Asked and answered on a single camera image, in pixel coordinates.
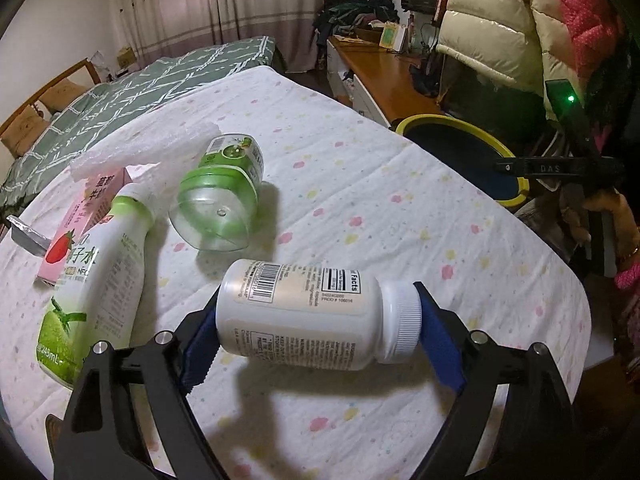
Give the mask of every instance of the yellow rim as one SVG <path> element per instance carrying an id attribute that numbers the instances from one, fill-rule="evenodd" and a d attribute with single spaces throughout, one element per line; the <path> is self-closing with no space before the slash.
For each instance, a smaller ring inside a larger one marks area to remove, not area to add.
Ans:
<path id="1" fill-rule="evenodd" d="M 501 156 L 510 158 L 513 155 L 511 150 L 507 148 L 503 143 L 501 143 L 498 139 L 496 139 L 491 134 L 488 134 L 486 131 L 481 130 L 480 128 L 473 126 L 472 124 L 465 123 L 465 121 L 461 121 L 459 119 L 455 119 L 453 117 L 449 117 L 446 115 L 435 115 L 435 114 L 421 114 L 414 115 L 411 117 L 407 117 L 404 121 L 398 124 L 396 128 L 396 133 L 398 135 L 404 136 L 404 131 L 411 125 L 419 123 L 429 123 L 429 124 L 446 124 L 447 126 L 453 126 L 459 130 L 462 130 L 468 134 L 472 134 L 476 136 L 478 139 L 486 142 L 489 146 L 491 146 L 496 152 L 498 152 Z M 517 207 L 521 205 L 529 194 L 529 181 L 526 178 L 518 177 L 518 195 L 515 198 L 510 198 L 509 200 L 496 200 L 498 204 L 506 208 Z"/>

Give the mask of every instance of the blue gripper pad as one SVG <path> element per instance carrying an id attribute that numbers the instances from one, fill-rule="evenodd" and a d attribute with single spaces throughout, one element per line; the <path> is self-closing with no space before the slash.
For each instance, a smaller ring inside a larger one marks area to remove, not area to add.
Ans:
<path id="1" fill-rule="evenodd" d="M 204 307 L 204 319 L 182 356 L 180 384 L 185 393 L 191 393 L 194 386 L 204 382 L 220 348 L 218 330 L 216 329 L 217 301 L 218 293 L 216 292 Z"/>
<path id="2" fill-rule="evenodd" d="M 457 394 L 464 388 L 466 380 L 462 373 L 462 354 L 449 334 L 438 312 L 440 307 L 425 286 L 414 283 L 422 305 L 422 329 L 420 343 L 431 361 L 438 380 Z"/>

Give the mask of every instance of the green plaid bedspread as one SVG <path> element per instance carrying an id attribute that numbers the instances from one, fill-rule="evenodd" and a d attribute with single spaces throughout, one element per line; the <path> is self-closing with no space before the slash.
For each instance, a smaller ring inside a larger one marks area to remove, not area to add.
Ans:
<path id="1" fill-rule="evenodd" d="M 267 36 L 163 57 L 140 72 L 101 83 L 71 103 L 33 147 L 11 166 L 0 186 L 0 218 L 20 214 L 71 160 L 119 127 L 194 88 L 254 66 L 271 65 Z"/>

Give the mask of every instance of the green plastic container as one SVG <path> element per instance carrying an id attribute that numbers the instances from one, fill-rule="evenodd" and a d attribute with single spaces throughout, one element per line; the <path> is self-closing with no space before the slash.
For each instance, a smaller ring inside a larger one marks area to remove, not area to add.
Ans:
<path id="1" fill-rule="evenodd" d="M 237 251 L 249 244 L 264 165 L 258 143 L 245 134 L 216 137 L 180 183 L 169 218 L 191 246 Z"/>

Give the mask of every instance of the cream puffer jacket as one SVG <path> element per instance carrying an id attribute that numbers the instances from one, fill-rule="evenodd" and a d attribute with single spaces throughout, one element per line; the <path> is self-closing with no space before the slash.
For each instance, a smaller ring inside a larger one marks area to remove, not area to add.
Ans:
<path id="1" fill-rule="evenodd" d="M 545 96 L 546 80 L 564 78 L 584 94 L 560 0 L 449 0 L 437 49 L 512 88 Z"/>

